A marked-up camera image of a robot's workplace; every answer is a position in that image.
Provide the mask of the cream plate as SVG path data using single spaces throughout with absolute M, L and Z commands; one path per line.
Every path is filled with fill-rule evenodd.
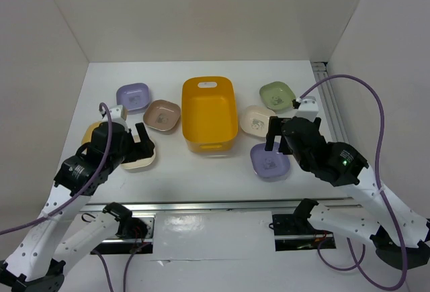
M 269 128 L 269 119 L 275 112 L 258 105 L 250 105 L 245 108 L 239 119 L 241 129 L 252 136 L 264 138 Z
M 133 136 L 133 140 L 134 140 L 134 142 L 139 142 L 138 135 L 134 135 Z M 145 159 L 142 159 L 142 160 L 138 160 L 137 162 L 131 162 L 131 163 L 124 163 L 123 162 L 120 166 L 124 170 L 126 170 L 126 171 L 131 171 L 131 170 L 134 170 L 134 169 L 145 168 L 145 167 L 150 166 L 155 161 L 156 156 L 157 156 L 157 151 L 156 151 L 156 148 L 155 148 L 155 154 L 154 154 L 154 156 L 152 158 L 145 158 Z

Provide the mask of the lavender plate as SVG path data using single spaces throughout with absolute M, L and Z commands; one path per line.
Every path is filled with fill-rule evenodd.
M 280 181 L 290 173 L 291 163 L 287 155 L 279 152 L 280 144 L 274 142 L 273 150 L 266 151 L 265 143 L 254 145 L 250 158 L 255 174 L 264 181 Z
M 121 86 L 116 91 L 117 105 L 123 105 L 129 114 L 142 113 L 151 103 L 149 87 L 144 83 Z

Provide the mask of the green plate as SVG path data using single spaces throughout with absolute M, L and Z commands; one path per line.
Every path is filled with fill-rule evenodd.
M 264 105 L 273 111 L 284 111 L 291 108 L 292 102 L 296 98 L 293 90 L 281 81 L 262 86 L 259 95 Z

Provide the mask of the brown pink plate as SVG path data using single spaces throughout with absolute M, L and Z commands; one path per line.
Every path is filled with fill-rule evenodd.
M 181 108 L 170 101 L 153 101 L 143 115 L 143 122 L 160 132 L 170 132 L 181 117 Z

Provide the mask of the yellow plate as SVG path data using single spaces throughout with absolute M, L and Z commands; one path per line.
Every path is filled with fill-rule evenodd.
M 92 123 L 92 124 L 87 128 L 87 130 L 85 131 L 85 133 L 84 133 L 84 135 L 83 135 L 83 137 L 82 137 L 82 140 L 81 140 L 81 144 L 82 144 L 82 145 L 84 145 L 84 144 L 86 144 L 86 143 L 88 143 L 88 142 L 90 142 L 90 141 L 91 141 L 91 137 L 92 137 L 92 133 L 93 133 L 93 131 L 94 131 L 96 128 L 98 128 L 100 124 L 101 124 L 101 122 L 100 122 L 100 121 L 97 121 L 97 122 L 95 122 L 95 123 Z

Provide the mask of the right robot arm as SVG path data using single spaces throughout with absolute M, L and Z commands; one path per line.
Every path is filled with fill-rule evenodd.
M 373 168 L 351 145 L 327 142 L 319 132 L 320 118 L 269 119 L 266 151 L 292 155 L 300 168 L 353 198 L 372 219 L 331 211 L 313 199 L 303 199 L 294 211 L 293 225 L 301 233 L 311 229 L 349 236 L 373 245 L 380 260 L 395 269 L 414 269 L 429 262 L 429 220 L 416 214 L 386 185 L 377 181 Z

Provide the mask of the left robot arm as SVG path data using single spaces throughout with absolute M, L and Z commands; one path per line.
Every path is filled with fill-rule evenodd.
M 118 166 L 154 157 L 155 144 L 144 124 L 138 123 L 136 130 L 134 138 L 122 124 L 101 122 L 90 141 L 62 163 L 38 223 L 1 261 L 1 284 L 12 291 L 58 291 L 66 274 L 105 239 L 144 240 L 148 226 L 116 202 L 107 204 L 80 232 L 64 238 L 81 208 Z

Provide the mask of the yellow plastic bin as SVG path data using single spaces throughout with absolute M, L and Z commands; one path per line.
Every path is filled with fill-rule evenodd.
M 239 131 L 232 82 L 214 76 L 186 80 L 181 95 L 181 123 L 190 151 L 229 151 Z

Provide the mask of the aluminium rail front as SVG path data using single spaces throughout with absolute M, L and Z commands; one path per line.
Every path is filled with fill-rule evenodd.
M 121 203 L 132 211 L 158 212 L 158 211 L 232 211 L 232 210 L 257 210 L 257 209 L 294 209 L 301 199 L 280 200 L 251 200 L 251 201 L 203 201 L 203 202 L 169 202 L 169 203 Z M 318 201 L 327 207 L 360 208 L 361 205 L 352 198 L 320 199 Z M 105 204 L 90 203 L 84 206 L 83 213 L 95 213 L 101 211 Z

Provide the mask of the aluminium rail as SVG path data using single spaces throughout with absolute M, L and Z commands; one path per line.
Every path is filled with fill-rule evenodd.
M 301 199 L 280 200 L 251 200 L 251 201 L 203 201 L 203 202 L 169 202 L 169 203 L 121 203 L 132 211 L 158 212 L 158 211 L 232 211 L 232 210 L 257 210 L 257 209 L 294 209 Z M 361 205 L 352 198 L 320 199 L 318 201 L 327 207 L 360 208 Z M 105 204 L 90 203 L 84 206 L 83 213 L 95 213 L 101 211 Z
M 327 64 L 325 62 L 311 62 L 311 67 L 317 82 L 329 76 Z M 324 82 L 322 85 L 318 86 L 318 92 L 322 99 L 322 106 L 324 107 L 333 139 L 338 142 L 348 143 L 349 139 L 343 124 L 341 112 L 337 105 L 331 81 Z

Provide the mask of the aluminium rail right side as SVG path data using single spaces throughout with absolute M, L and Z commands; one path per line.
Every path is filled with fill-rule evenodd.
M 325 62 L 311 62 L 311 67 L 317 82 L 329 76 L 327 64 Z M 333 139 L 338 142 L 348 143 L 349 139 L 343 124 L 341 112 L 337 105 L 331 81 L 324 82 L 322 85 L 318 86 L 318 92 L 322 99 L 322 106 L 324 107 Z

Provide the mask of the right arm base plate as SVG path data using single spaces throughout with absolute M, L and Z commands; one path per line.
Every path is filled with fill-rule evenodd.
M 315 230 L 293 214 L 273 214 L 269 228 L 273 231 L 277 252 L 316 250 L 321 242 L 325 242 L 322 249 L 336 249 L 331 232 Z

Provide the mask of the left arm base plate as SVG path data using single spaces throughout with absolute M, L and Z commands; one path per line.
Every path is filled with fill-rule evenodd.
M 152 254 L 155 216 L 142 214 L 134 217 L 139 221 L 134 222 L 127 234 L 105 239 L 95 247 L 95 251 L 102 255 L 126 255 L 140 248 L 137 254 Z

